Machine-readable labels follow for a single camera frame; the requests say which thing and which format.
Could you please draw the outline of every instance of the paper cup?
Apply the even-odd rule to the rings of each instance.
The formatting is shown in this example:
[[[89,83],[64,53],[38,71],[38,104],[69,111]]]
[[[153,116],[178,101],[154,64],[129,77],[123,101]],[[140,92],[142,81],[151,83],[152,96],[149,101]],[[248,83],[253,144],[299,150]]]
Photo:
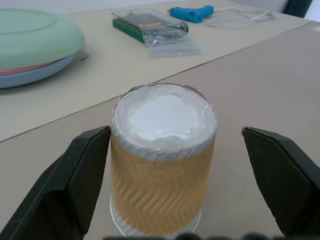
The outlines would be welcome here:
[[[110,212],[128,237],[195,230],[214,151],[217,115],[197,90],[133,88],[113,110]]]

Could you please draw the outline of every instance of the plastic case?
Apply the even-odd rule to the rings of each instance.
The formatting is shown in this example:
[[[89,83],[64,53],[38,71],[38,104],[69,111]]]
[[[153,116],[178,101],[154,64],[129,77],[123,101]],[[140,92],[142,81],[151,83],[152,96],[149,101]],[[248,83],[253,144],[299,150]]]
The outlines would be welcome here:
[[[153,31],[161,31],[162,27],[188,32],[187,23],[153,9],[142,8],[112,13],[112,24],[116,29],[145,43],[142,28],[152,27]],[[176,37],[174,31],[167,34],[168,37]]]

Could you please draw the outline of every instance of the plate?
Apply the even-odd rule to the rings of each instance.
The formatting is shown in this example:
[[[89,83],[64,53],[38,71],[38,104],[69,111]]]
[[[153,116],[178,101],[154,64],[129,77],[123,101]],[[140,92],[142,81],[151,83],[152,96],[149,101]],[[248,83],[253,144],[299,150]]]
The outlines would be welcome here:
[[[0,70],[57,61],[77,52],[84,42],[79,26],[63,15],[0,9]]]
[[[75,59],[76,55],[77,52],[50,65],[46,65],[31,71],[24,71],[21,73],[0,76],[0,89],[30,84],[45,79],[68,66]]]

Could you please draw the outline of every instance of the zigzag pattern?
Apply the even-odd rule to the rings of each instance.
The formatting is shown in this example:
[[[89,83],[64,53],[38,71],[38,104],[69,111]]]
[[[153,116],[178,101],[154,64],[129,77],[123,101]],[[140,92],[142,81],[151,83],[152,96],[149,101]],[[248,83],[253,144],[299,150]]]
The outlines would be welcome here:
[[[214,142],[197,155],[150,161],[111,140],[112,197],[122,219],[154,236],[175,233],[190,224],[203,205]]]

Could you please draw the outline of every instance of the wall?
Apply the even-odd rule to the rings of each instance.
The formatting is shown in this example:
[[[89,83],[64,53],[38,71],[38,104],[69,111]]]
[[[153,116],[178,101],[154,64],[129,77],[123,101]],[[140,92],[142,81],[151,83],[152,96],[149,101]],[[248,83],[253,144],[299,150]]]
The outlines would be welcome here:
[[[305,18],[320,22],[320,0],[312,1]]]

